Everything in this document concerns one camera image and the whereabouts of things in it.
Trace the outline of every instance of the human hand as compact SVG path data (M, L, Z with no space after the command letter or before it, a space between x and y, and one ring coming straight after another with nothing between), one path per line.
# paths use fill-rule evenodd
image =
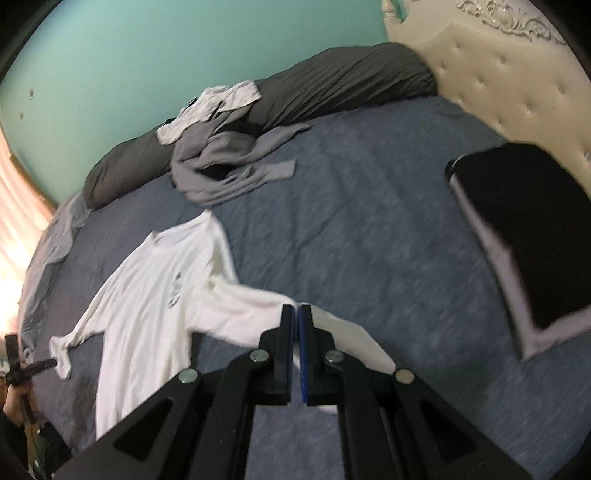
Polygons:
M4 404L4 414L12 423L20 427L23 422L21 397L26 397L31 391L31 382L24 385L10 385L8 387L8 394L6 396L6 403Z

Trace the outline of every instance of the printed graphic on shirt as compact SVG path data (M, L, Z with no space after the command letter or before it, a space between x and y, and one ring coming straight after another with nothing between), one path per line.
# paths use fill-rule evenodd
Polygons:
M181 288L182 288L183 284L181 283L180 280L181 280L181 274L179 272L179 273L177 273L177 276L174 277L174 280L173 280L173 288L171 290L170 298L168 300L168 308L169 309L174 307L181 297Z

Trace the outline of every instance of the cream leather headboard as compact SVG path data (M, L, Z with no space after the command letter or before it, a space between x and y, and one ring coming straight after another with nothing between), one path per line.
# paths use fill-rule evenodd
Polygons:
M551 24L517 2L408 0L404 22L389 0L382 9L388 39L423 57L441 95L545 148L591 197L591 82Z

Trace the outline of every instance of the teal wall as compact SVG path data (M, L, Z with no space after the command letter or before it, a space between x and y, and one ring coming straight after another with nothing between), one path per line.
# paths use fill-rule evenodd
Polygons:
M2 81L0 121L33 179L62 201L111 147L207 86L383 41L379 0L64 0Z

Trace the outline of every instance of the rivet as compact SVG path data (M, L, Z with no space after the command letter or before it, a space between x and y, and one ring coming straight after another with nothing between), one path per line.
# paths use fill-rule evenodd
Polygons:
M345 358L345 354L340 350L329 350L324 354L324 358L331 364L339 364Z
M262 364L269 360L269 352L263 350L262 348L257 348L251 352L249 357L256 364Z
M394 378L396 378L398 383L410 385L414 382L414 373L412 373L410 370L403 368L401 370L396 370Z
M185 368L179 372L177 378L181 383L193 383L198 377L199 373L197 370L194 370L193 368Z

